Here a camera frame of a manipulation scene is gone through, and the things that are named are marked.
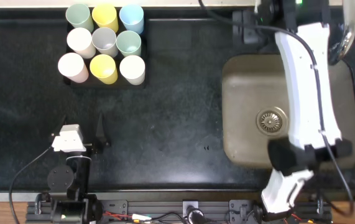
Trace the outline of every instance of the faucet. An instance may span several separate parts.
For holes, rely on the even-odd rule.
[[[349,51],[355,38],[355,1],[343,0],[344,31],[343,38],[330,52],[329,64],[335,65]]]

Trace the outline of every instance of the blue cup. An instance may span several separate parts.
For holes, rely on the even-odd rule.
[[[119,11],[119,17],[127,30],[141,34],[144,30],[144,11],[138,5],[123,6]]]

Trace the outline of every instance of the cup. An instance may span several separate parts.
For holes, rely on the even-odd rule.
[[[118,79],[114,59],[105,54],[95,56],[90,62],[91,73],[105,84],[112,84]]]
[[[93,19],[99,27],[108,27],[115,33],[118,31],[118,17],[112,4],[100,4],[93,9]]]
[[[141,34],[144,30],[144,11],[139,5],[130,4],[123,6],[119,17],[127,30]]]
[[[93,20],[90,16],[90,10],[87,5],[74,4],[65,12],[67,21],[75,28],[85,28],[92,32],[94,29]]]
[[[58,71],[76,83],[83,83],[89,78],[83,58],[76,53],[67,53],[58,61]]]
[[[91,36],[91,41],[94,47],[102,53],[115,57],[118,55],[118,48],[116,47],[116,34],[107,27],[96,29]]]
[[[116,38],[116,46],[123,56],[130,55],[141,56],[141,38],[134,31],[123,31]]]
[[[140,85],[145,78],[145,63],[139,56],[127,56],[122,60],[119,72],[130,84]]]
[[[75,28],[67,36],[68,46],[83,58],[92,58],[96,49],[91,43],[91,34],[85,28]]]

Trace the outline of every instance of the gray cup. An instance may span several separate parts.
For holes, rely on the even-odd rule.
[[[90,16],[90,10],[87,5],[84,4],[74,4],[70,6],[65,12],[65,17],[67,21],[75,28],[85,28],[92,32],[95,28],[93,25],[93,20]]]
[[[141,38],[134,31],[123,31],[116,38],[116,46],[123,56],[129,55],[141,56]]]
[[[92,35],[93,45],[97,50],[111,57],[118,55],[118,48],[116,47],[116,34],[107,27],[96,29]]]

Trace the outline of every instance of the white wall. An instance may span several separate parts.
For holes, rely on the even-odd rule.
[[[207,6],[253,6],[256,0],[203,0]],[[342,0],[330,0],[331,5],[341,5]],[[111,2],[116,7],[139,4],[147,7],[198,7],[197,0],[0,0],[0,7],[68,7],[74,3],[95,6],[101,2]]]

